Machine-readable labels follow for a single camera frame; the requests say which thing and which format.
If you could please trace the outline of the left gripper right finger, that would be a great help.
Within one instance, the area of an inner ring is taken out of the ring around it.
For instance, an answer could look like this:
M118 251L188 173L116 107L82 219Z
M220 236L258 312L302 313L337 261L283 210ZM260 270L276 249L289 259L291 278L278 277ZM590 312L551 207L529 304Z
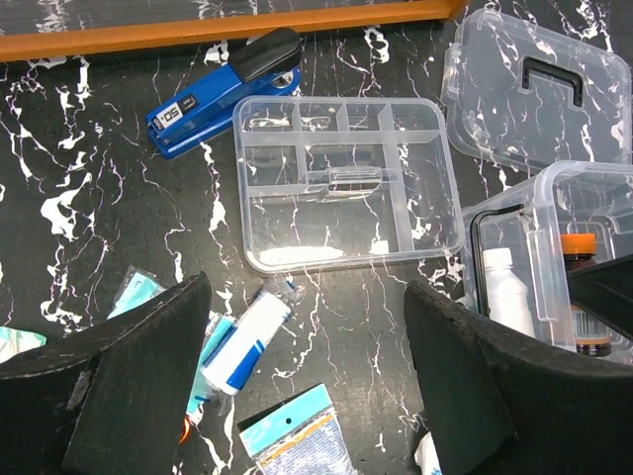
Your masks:
M632 369L473 313L422 281L407 339L445 474L628 474Z

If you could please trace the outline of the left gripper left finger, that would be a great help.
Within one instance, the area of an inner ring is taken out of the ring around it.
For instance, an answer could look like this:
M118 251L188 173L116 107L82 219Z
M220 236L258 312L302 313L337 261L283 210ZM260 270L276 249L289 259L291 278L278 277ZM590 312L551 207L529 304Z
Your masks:
M200 273L3 362L2 473L170 473L211 300Z

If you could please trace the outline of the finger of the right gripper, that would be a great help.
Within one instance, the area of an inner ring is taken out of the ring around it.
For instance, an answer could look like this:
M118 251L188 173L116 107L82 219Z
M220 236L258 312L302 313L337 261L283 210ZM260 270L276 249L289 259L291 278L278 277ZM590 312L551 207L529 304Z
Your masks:
M591 301L596 316L611 329L632 339L632 255L597 264L587 270L576 271L575 277L587 281L595 289ZM572 275L567 276L571 297Z

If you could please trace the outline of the brown medicine bottle orange cap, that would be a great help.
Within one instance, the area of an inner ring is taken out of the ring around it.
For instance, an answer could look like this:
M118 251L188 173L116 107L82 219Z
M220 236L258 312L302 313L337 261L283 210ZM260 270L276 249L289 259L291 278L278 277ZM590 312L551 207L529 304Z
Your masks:
M586 275L584 280L575 277L576 271L596 266L595 234L562 234L561 244L566 273L572 275L570 302L577 353L606 357L612 352L611 332L593 311L591 301L595 299L595 289Z

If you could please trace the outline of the white blue mask packet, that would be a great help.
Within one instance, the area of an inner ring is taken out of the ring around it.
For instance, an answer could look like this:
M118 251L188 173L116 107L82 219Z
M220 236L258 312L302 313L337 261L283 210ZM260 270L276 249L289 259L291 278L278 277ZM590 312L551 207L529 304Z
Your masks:
M431 432L420 440L413 458L422 475L442 474Z

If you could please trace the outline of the clear medicine kit box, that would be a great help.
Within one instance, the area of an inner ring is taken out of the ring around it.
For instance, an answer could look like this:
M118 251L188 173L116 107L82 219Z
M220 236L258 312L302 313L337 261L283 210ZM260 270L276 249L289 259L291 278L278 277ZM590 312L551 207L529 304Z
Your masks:
M527 288L535 336L573 351L573 314L561 243L563 234L592 234L602 263L632 252L632 167L565 160L467 207L469 226L480 213L483 249L506 247Z

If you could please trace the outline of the white plastic bottle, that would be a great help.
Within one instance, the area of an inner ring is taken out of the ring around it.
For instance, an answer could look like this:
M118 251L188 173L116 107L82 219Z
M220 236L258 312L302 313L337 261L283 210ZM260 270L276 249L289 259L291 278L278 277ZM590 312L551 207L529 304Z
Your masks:
M535 337L527 302L528 290L514 273L510 249L487 249L483 258L490 318L519 333Z

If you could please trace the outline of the clear teal bandage packet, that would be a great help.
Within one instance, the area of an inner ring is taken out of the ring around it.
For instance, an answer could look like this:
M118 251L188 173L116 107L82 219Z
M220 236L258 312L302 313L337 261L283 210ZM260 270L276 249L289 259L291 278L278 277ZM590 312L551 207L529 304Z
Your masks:
M107 319L132 310L165 291L156 276L130 265L115 296L113 308Z

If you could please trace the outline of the teal header cotton swab bag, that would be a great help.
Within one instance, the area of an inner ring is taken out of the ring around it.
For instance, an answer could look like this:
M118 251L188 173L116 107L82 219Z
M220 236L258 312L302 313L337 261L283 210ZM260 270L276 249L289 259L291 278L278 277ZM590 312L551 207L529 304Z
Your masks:
M324 384L238 424L246 453L260 474L357 474L337 412Z

